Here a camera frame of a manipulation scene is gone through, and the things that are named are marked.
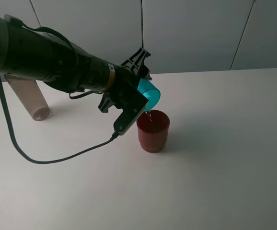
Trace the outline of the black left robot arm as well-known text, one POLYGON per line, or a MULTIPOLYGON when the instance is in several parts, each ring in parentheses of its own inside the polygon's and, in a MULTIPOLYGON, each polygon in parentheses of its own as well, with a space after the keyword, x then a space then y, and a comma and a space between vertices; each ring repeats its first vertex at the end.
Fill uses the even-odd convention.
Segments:
POLYGON ((150 94, 151 84, 140 49, 122 65, 93 56, 65 36, 48 27, 36 29, 16 17, 0 17, 0 73, 32 81, 80 97, 101 94, 101 112, 111 106, 121 109, 123 118, 133 118, 151 110, 159 94, 150 94))

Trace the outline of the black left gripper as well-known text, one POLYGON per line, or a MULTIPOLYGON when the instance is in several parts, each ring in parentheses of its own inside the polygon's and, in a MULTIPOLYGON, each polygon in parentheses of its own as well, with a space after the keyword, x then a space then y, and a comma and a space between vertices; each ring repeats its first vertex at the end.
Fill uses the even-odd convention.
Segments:
POLYGON ((98 106, 99 110, 107 113, 111 106, 121 109, 119 100, 131 91, 138 91, 140 79, 152 80, 150 70, 144 66, 144 60, 151 54, 140 47, 138 51, 121 64, 121 68, 116 70, 115 81, 112 87, 106 91, 98 106))

